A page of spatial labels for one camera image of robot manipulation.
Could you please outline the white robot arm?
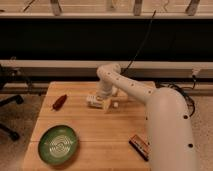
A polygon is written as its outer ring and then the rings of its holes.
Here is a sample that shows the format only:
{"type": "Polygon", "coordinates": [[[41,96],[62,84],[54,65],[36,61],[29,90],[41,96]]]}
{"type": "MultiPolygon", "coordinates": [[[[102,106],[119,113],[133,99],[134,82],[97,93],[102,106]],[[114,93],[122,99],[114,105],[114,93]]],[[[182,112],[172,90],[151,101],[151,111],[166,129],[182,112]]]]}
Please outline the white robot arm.
{"type": "Polygon", "coordinates": [[[154,88],[124,77],[120,72],[118,63],[98,67],[98,96],[108,98],[115,86],[145,104],[151,171],[199,171],[184,97],[172,88],[154,88]]]}

